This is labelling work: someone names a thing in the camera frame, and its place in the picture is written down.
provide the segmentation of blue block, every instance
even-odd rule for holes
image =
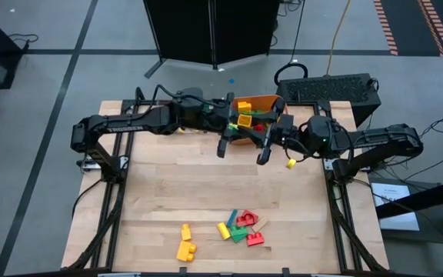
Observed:
[[[228,222],[227,222],[227,227],[231,227],[236,216],[237,216],[237,210],[231,211],[230,219],[228,219]]]

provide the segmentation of red toy piece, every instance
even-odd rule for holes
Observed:
[[[254,225],[259,217],[254,212],[244,210],[242,216],[237,217],[237,227]]]
[[[265,128],[262,126],[262,124],[257,124],[256,126],[254,126],[254,131],[264,131]]]
[[[254,235],[247,235],[247,246],[253,246],[262,243],[265,243],[265,238],[261,235],[260,232],[256,232]]]

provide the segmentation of wooden table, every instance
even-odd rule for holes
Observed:
[[[119,101],[103,102],[100,114],[115,115],[120,108]],[[356,130],[348,102],[332,102],[331,108],[344,127]],[[313,115],[309,107],[292,106],[288,112],[296,125]],[[104,135],[100,142],[112,152],[114,138]],[[289,267],[292,273],[339,273],[321,161],[308,159],[288,170],[283,150],[274,146],[268,164],[260,166],[253,145],[230,145],[220,159],[218,140],[216,134],[135,134],[113,270],[178,272],[187,266],[188,272],[279,273]],[[364,173],[356,178],[368,181]],[[98,171],[85,174],[81,192],[97,179]],[[95,235],[104,191],[105,184],[99,185],[79,202],[63,266],[72,264]],[[370,188],[351,183],[348,195],[358,237],[388,268]],[[226,222],[232,209],[250,209],[269,219],[261,230],[264,245],[222,240],[216,225]],[[175,258],[182,223],[189,223],[198,246],[193,262]],[[343,238],[352,269],[344,233]]]

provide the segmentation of orange striped tape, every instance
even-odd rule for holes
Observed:
[[[385,17],[384,8],[382,8],[381,0],[374,0],[374,6],[378,15],[378,20],[382,26],[382,31],[384,31],[385,39],[388,42],[389,51],[393,55],[398,55],[398,46],[396,45],[394,36],[392,36],[388,19]]]
[[[420,8],[426,13],[425,19],[428,25],[431,26],[433,22],[433,28],[435,28],[443,43],[443,24],[440,17],[438,17],[438,14],[435,11],[433,4],[431,3],[431,0],[418,0],[418,4],[420,5]]]
[[[434,30],[434,26],[431,24],[430,18],[428,17],[428,12],[430,12],[431,9],[424,7],[421,1],[423,1],[423,0],[417,0],[418,5],[420,6],[420,9],[421,9],[421,13],[425,17],[425,21],[427,22],[428,28],[430,29],[430,33],[431,33],[432,38],[434,38],[434,40],[435,40],[435,44],[437,45],[440,55],[443,55],[442,45],[440,43],[440,40],[438,39],[437,33]]]

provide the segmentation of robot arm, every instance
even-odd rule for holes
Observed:
[[[376,165],[394,155],[414,157],[423,146],[413,128],[407,125],[393,125],[388,128],[372,129],[366,132],[347,132],[335,120],[316,115],[299,127],[294,126],[293,115],[284,114],[285,101],[278,98],[270,112],[259,115],[241,115],[234,108],[234,94],[225,99],[211,101],[202,98],[201,90],[177,92],[166,105],[152,108],[137,115],[93,115],[82,119],[73,126],[71,148],[86,153],[102,169],[102,178],[117,182],[122,178],[118,157],[111,157],[100,145],[98,139],[109,133],[150,132],[156,135],[171,135],[178,128],[193,128],[220,135],[217,156],[225,157],[229,142],[251,139],[261,153],[256,162],[264,165],[271,156],[271,145],[275,143],[285,149],[303,154],[299,162],[312,158],[336,159],[346,150],[373,147],[372,150],[348,160],[333,162],[335,177],[339,181],[352,178],[359,169]],[[238,125],[241,117],[250,117],[250,125]],[[262,124],[263,131],[250,126]]]

